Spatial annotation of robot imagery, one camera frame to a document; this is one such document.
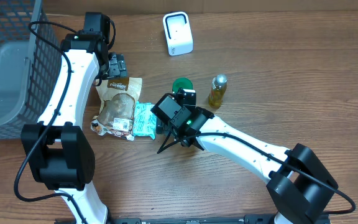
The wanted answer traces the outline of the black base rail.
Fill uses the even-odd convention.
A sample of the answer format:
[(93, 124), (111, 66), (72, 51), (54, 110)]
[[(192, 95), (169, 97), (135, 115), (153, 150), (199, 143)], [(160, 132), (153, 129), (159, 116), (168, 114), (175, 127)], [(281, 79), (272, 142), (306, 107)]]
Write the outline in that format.
[(107, 223), (112, 224), (273, 224), (273, 214), (253, 214), (244, 217), (214, 217), (214, 218), (174, 218), (149, 219), (140, 218), (108, 218)]

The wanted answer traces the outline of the brown snack pouch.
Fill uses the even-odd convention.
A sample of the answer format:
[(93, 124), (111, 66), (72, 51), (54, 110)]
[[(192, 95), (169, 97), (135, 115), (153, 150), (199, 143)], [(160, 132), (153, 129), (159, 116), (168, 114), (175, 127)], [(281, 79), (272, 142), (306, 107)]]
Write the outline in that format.
[(101, 107), (94, 116), (91, 130), (100, 136), (110, 134), (128, 141), (134, 140), (135, 105), (142, 89), (142, 79), (125, 77), (103, 80), (96, 87)]

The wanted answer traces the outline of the white barcode scanner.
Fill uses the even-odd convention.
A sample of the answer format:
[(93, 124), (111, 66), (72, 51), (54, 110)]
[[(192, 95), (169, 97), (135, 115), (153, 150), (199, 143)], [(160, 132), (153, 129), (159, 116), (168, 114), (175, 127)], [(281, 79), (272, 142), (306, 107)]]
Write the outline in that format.
[(187, 13), (178, 11), (166, 14), (162, 22), (170, 56), (193, 51), (193, 36)]

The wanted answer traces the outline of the grey plastic mesh basket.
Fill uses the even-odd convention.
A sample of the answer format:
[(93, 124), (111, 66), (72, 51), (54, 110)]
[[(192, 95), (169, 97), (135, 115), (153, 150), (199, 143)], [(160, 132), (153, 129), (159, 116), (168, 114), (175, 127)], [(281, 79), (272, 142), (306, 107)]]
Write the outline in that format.
[(19, 138), (49, 102), (61, 54), (41, 0), (0, 0), (0, 139)]

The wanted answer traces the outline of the teal snack packet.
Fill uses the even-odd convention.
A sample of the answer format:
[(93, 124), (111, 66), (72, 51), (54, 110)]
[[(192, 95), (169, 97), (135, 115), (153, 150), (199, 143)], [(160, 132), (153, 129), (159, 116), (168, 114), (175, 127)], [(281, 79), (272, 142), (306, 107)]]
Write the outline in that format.
[(155, 139), (157, 117), (151, 112), (153, 107), (152, 103), (136, 102), (132, 128), (134, 136), (149, 136)]

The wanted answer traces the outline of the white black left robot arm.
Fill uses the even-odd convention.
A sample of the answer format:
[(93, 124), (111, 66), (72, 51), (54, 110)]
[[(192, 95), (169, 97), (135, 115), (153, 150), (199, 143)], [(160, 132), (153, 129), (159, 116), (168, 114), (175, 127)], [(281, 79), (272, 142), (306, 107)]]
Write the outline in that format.
[(62, 55), (52, 96), (36, 124), (22, 128), (21, 141), (36, 182), (62, 197), (75, 223), (109, 223), (109, 209), (92, 182), (95, 156), (83, 130), (90, 88), (110, 68), (108, 31), (68, 34), (57, 49)]

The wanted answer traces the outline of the yellow liquid plastic bottle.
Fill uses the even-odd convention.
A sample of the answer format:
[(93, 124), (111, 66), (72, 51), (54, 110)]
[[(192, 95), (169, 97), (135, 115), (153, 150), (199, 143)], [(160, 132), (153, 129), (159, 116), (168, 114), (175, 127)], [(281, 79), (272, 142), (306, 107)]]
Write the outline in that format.
[(211, 91), (209, 94), (209, 105), (212, 108), (218, 109), (223, 102), (223, 96), (227, 90), (227, 76), (219, 74), (212, 80)]

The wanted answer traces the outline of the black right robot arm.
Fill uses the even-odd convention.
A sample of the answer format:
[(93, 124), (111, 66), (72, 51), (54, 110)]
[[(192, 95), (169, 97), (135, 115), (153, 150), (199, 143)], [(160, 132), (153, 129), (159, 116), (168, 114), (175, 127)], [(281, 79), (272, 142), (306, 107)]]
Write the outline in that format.
[(182, 146), (224, 156), (265, 182), (278, 210), (272, 223), (322, 223), (338, 184), (310, 148), (268, 144), (195, 103), (195, 91), (181, 89), (164, 94), (151, 112)]

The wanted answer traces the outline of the green lid white jar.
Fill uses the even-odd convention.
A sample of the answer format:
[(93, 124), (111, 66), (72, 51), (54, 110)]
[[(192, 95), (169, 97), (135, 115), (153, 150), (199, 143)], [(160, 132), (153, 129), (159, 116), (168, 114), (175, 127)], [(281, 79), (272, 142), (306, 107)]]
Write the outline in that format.
[(185, 77), (177, 78), (172, 85), (172, 93), (194, 93), (191, 80)]

